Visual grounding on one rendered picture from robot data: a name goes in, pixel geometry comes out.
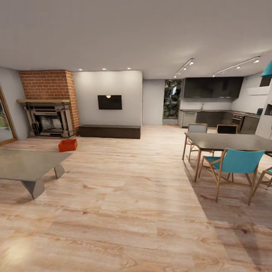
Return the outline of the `storage box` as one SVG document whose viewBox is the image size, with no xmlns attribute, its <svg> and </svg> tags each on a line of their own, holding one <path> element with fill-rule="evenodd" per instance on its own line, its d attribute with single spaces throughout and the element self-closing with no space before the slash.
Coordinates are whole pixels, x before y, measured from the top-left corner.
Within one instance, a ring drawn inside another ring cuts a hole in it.
<svg viewBox="0 0 272 272">
<path fill-rule="evenodd" d="M 62 140 L 58 146 L 59 152 L 75 151 L 77 148 L 77 139 Z"/>
</svg>

